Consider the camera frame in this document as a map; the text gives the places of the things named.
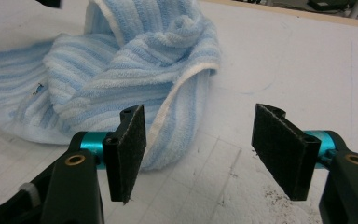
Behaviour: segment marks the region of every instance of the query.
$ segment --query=white table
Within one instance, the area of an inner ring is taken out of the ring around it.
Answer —
[[[334,130],[358,152],[358,21],[225,3],[200,3],[223,61],[193,147],[176,164],[140,174],[126,206],[108,202],[99,172],[107,223],[321,223],[327,172],[315,171],[305,202],[289,201],[251,147],[255,104],[285,110],[303,130]],[[86,5],[0,0],[0,50],[80,35]],[[0,203],[65,150],[0,132]]]

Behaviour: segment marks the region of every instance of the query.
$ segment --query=blue and white striped towel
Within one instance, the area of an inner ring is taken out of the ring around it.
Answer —
[[[144,170],[176,161],[198,128],[220,55],[197,0],[95,0],[85,34],[0,52],[0,129],[68,144],[78,131],[114,131],[145,105]]]

